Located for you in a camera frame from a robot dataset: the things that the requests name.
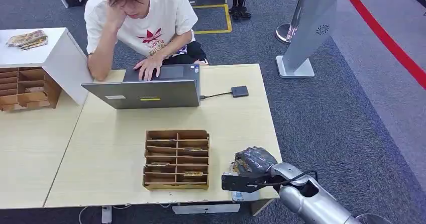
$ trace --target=wooden organizer box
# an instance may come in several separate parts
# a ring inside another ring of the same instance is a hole
[[[0,110],[56,108],[61,87],[41,67],[0,68]]]
[[[143,186],[208,189],[209,134],[205,130],[147,131]]]

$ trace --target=red logo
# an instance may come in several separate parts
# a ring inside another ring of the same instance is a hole
[[[150,42],[157,40],[159,37],[161,37],[161,35],[162,34],[161,34],[161,28],[160,28],[160,29],[157,30],[157,32],[154,35],[150,31],[147,30],[147,36],[146,37],[138,37],[138,36],[136,36],[136,37],[142,39],[142,43],[148,43],[149,44]]]

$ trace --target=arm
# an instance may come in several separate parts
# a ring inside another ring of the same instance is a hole
[[[164,56],[163,60],[171,55],[173,55],[178,50],[182,49],[186,44],[190,43],[192,40],[192,31],[189,30],[182,35],[175,34],[172,40],[167,46],[165,46],[160,51],[156,52],[154,55]]]
[[[98,81],[104,81],[111,70],[117,31],[117,29],[105,25],[96,50],[89,55],[90,73]]]
[[[96,80],[105,80],[111,70],[114,57],[114,46],[117,42],[117,32],[125,18],[126,14],[120,8],[109,7],[99,42],[95,51],[89,53],[87,63],[90,73]]]
[[[173,55],[178,50],[182,49],[192,39],[192,31],[189,30],[182,35],[175,34],[172,40],[167,46],[156,52],[154,55],[147,59],[139,62],[135,65],[133,70],[141,68],[139,70],[139,80],[142,80],[142,76],[145,72],[144,80],[151,80],[154,69],[157,69],[157,77],[160,75],[160,67],[163,65],[163,60]]]

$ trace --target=red floor stripe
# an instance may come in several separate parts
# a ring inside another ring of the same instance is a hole
[[[389,34],[374,19],[367,8],[360,0],[349,0],[362,19],[367,23],[374,34],[385,45],[390,53],[407,69],[407,71],[416,79],[416,81],[426,89],[426,73],[420,68],[398,44],[390,37]]]

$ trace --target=card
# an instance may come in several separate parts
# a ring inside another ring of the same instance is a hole
[[[6,44],[9,47],[21,47],[25,44],[29,44],[43,37],[46,37],[46,34],[42,30],[38,30],[28,34],[13,36],[8,40]]]
[[[21,50],[28,50],[28,49],[35,48],[35,47],[44,46],[44,45],[47,45],[47,42],[48,42],[48,38],[46,36],[42,39],[36,40],[35,42],[32,42],[32,43],[29,43],[29,44],[22,46]]]

